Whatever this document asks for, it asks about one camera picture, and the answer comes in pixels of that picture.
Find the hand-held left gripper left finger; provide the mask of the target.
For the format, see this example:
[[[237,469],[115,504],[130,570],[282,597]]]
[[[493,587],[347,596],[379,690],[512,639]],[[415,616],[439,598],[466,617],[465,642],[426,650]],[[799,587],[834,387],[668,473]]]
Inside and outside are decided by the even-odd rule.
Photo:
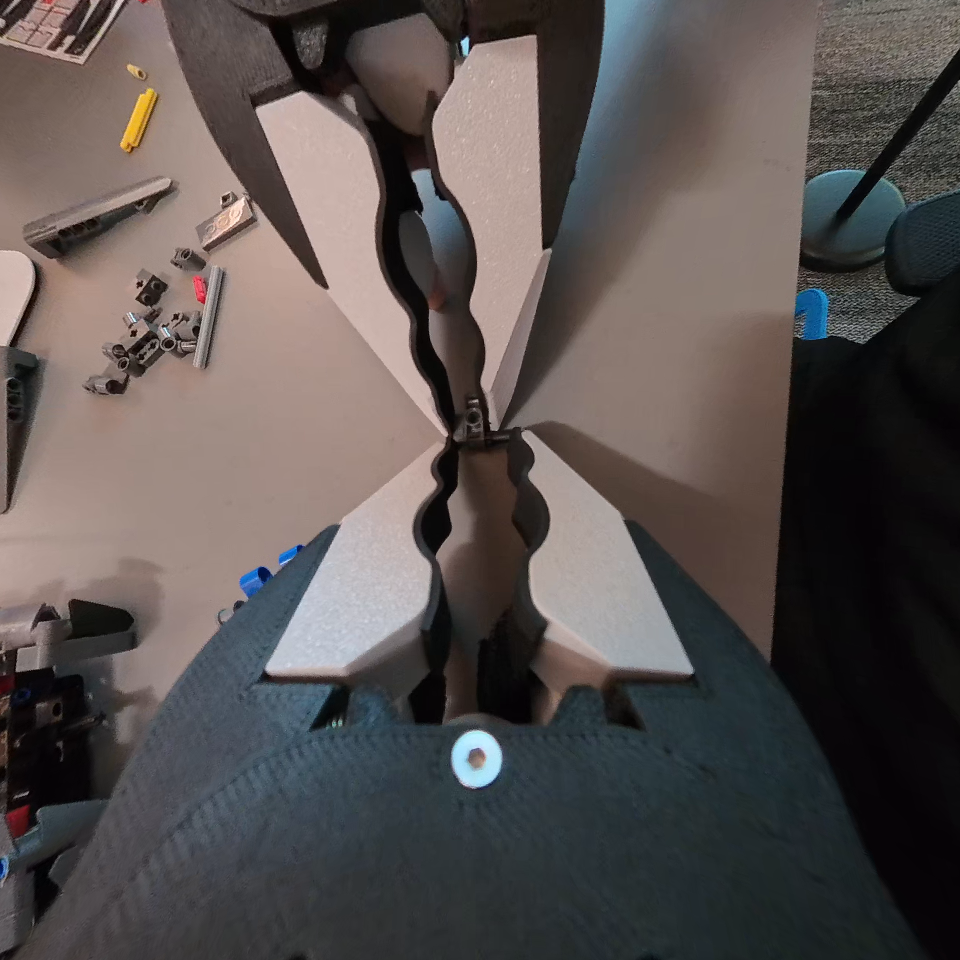
[[[376,687],[418,723],[447,709],[455,442],[437,442],[338,525],[265,667],[273,681]]]

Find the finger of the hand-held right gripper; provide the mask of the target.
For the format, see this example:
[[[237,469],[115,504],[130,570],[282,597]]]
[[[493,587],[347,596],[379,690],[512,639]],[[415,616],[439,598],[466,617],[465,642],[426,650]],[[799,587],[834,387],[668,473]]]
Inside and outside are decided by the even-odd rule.
[[[546,279],[536,47],[472,47],[432,120],[442,186],[469,227],[481,389],[503,422]]]
[[[265,134],[327,292],[427,420],[450,435],[451,403],[424,371],[416,335],[427,317],[390,279],[384,246],[387,188],[365,121],[342,102],[296,91],[258,105]]]

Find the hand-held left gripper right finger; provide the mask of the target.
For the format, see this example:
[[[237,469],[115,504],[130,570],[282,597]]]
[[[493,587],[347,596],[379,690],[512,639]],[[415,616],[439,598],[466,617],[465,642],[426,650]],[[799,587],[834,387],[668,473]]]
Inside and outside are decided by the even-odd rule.
[[[513,589],[510,653],[535,678],[545,724],[573,688],[684,683],[694,668],[627,520],[532,431],[509,440],[512,523],[524,545]]]

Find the yellow lego axle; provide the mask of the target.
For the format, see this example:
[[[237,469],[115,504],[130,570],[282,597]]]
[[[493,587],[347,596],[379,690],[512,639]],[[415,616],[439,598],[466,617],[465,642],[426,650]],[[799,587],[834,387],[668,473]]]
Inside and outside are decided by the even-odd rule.
[[[125,154],[131,154],[140,147],[158,101],[159,94],[152,87],[138,96],[119,143]]]

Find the long grey lego axle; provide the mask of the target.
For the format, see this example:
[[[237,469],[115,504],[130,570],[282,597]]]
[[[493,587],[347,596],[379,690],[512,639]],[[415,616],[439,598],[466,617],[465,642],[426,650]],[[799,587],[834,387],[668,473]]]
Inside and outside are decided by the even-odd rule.
[[[209,364],[225,277],[226,272],[222,267],[214,265],[210,268],[206,282],[206,294],[201,311],[196,348],[193,353],[193,366],[198,370],[204,370]]]

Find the pile of grey lego connectors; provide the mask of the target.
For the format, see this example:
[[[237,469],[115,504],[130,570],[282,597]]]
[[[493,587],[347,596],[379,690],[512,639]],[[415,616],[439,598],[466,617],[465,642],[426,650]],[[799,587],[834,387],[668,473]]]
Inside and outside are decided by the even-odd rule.
[[[106,368],[82,383],[82,389],[90,395],[121,396],[132,379],[142,378],[163,357],[184,358],[196,352],[202,325],[200,310],[174,311],[164,316],[161,301],[169,283],[151,270],[138,270],[132,289],[137,308],[124,315],[122,336],[101,346]]]

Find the partly built lego model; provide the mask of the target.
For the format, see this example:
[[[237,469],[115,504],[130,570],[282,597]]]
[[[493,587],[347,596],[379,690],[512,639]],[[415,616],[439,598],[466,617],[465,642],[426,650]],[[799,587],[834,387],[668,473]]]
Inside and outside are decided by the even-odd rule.
[[[29,936],[102,816],[92,796],[94,712],[78,666],[136,648],[125,608],[73,598],[1,612],[1,951]]]

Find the dark grey lego wedge panel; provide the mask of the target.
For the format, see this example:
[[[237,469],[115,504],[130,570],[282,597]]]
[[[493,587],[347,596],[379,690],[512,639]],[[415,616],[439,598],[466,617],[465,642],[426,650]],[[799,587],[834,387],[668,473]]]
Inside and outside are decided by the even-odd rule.
[[[11,509],[38,390],[39,358],[1,348],[1,514]]]

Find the person's right hand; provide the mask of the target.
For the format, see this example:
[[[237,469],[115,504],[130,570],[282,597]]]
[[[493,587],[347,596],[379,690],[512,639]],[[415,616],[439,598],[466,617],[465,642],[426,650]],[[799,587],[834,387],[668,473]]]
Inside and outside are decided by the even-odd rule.
[[[404,265],[429,310],[443,312],[449,298],[448,290],[435,261],[426,224],[416,210],[400,214],[398,239]]]

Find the grey flat plate piece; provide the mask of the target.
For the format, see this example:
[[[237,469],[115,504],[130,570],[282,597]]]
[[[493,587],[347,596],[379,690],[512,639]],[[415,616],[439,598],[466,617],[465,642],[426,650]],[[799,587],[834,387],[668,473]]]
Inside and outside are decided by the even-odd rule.
[[[258,222],[247,194],[227,192],[221,195],[220,209],[195,227],[198,245],[206,253],[243,233]]]

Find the instruction booklet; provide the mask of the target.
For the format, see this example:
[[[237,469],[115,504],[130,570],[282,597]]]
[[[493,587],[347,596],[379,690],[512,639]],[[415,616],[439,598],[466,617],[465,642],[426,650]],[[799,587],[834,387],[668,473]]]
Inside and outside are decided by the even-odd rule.
[[[1,46],[84,65],[125,1],[2,1]]]

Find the black clothing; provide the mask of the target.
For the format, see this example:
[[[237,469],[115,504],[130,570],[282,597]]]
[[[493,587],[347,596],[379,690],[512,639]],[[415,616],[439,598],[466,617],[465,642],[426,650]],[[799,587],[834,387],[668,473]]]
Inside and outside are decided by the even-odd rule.
[[[794,348],[772,646],[931,958],[958,958],[958,273]]]

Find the blue plastic object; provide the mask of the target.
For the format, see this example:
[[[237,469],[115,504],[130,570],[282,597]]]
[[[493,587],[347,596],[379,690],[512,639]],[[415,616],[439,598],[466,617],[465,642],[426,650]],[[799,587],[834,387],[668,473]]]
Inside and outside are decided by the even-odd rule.
[[[821,341],[828,337],[830,299],[820,288],[804,289],[795,299],[795,335],[805,342]]]

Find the black stand pole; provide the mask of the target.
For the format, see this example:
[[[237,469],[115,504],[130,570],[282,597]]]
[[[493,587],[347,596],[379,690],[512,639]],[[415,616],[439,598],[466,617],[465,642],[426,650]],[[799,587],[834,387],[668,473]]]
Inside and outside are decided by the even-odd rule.
[[[897,127],[879,155],[840,204],[834,216],[836,223],[849,220],[858,211],[890,167],[954,90],[958,82],[959,50],[942,68],[940,74],[933,80],[930,87]]]

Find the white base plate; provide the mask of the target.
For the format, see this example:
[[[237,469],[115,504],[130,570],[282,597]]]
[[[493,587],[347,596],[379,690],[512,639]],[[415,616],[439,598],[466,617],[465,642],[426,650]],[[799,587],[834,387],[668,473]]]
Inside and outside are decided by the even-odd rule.
[[[11,347],[33,302],[39,279],[34,261],[19,250],[2,249],[1,348]]]

